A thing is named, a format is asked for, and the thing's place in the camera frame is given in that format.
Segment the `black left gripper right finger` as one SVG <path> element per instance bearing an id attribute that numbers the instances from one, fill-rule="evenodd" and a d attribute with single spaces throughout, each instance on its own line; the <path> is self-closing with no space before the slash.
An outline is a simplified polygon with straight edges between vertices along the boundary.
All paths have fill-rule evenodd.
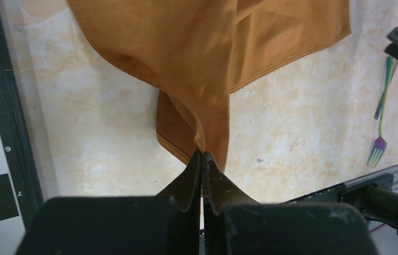
<path id="1" fill-rule="evenodd" d="M 206 254 L 376 254 L 361 215 L 343 203 L 258 203 L 202 156 Z"/>

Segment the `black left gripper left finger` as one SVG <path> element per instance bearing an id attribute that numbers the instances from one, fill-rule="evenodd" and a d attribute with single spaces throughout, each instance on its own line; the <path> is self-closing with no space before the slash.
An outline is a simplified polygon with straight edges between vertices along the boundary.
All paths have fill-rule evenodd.
<path id="1" fill-rule="evenodd" d="M 198 254 L 201 161 L 155 196 L 49 199 L 16 253 Z"/>

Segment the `brown satin napkin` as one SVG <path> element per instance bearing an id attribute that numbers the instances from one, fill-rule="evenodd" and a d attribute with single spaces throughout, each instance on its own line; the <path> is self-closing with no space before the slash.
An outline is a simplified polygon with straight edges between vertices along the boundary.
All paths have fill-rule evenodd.
<path id="1" fill-rule="evenodd" d="M 229 148 L 230 94 L 350 30 L 348 1 L 69 1 L 107 62 L 160 90 L 157 139 L 188 163 Z"/>

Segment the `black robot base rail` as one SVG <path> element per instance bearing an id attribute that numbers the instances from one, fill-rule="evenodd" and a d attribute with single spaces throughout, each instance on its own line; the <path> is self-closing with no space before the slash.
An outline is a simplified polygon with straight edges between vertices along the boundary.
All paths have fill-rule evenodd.
<path id="1" fill-rule="evenodd" d="M 369 222 L 396 229 L 398 235 L 398 165 L 388 167 L 310 194 L 296 202 L 341 202 L 360 211 Z"/>

